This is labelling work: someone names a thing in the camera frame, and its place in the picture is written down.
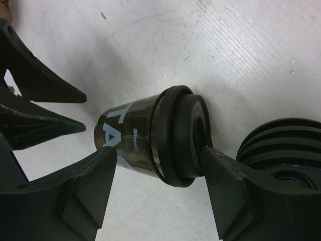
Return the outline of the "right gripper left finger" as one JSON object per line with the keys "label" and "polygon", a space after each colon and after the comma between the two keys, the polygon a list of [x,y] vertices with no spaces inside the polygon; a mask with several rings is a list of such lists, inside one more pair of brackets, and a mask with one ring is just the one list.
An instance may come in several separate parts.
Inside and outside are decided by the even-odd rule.
{"label": "right gripper left finger", "polygon": [[1,138],[1,240],[95,240],[116,169],[104,147],[47,176],[29,181]]}

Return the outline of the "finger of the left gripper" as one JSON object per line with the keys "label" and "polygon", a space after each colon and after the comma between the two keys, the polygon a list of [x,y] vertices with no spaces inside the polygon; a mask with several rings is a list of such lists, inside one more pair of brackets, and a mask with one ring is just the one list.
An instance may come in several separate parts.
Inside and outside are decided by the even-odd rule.
{"label": "finger of the left gripper", "polygon": [[10,22],[1,19],[1,77],[9,70],[22,97],[35,102],[85,103],[87,96],[72,86],[25,46]]}
{"label": "finger of the left gripper", "polygon": [[83,123],[42,108],[1,86],[1,134],[13,150],[85,130]]}

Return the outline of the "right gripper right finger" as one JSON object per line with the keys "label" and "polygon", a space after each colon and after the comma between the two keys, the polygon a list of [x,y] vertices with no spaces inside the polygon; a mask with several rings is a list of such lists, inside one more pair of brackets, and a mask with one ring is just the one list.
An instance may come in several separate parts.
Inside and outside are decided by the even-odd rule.
{"label": "right gripper right finger", "polygon": [[202,154],[221,240],[320,240],[320,191],[254,170],[215,148]]}

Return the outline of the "black coffee cup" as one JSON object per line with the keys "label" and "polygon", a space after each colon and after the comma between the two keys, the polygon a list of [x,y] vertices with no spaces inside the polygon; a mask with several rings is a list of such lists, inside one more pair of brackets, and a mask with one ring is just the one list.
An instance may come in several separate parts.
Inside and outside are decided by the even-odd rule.
{"label": "black coffee cup", "polygon": [[149,112],[157,98],[154,95],[105,111],[94,128],[96,149],[114,147],[118,166],[156,177],[148,161],[146,138]]}

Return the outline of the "black cup lid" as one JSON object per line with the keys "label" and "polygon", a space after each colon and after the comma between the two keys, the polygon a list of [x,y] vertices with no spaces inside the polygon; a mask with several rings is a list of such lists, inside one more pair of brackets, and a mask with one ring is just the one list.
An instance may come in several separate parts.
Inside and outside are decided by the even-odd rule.
{"label": "black cup lid", "polygon": [[145,144],[148,164],[163,183],[185,188],[203,177],[202,149],[213,145],[204,98],[185,85],[157,95],[147,114]]}

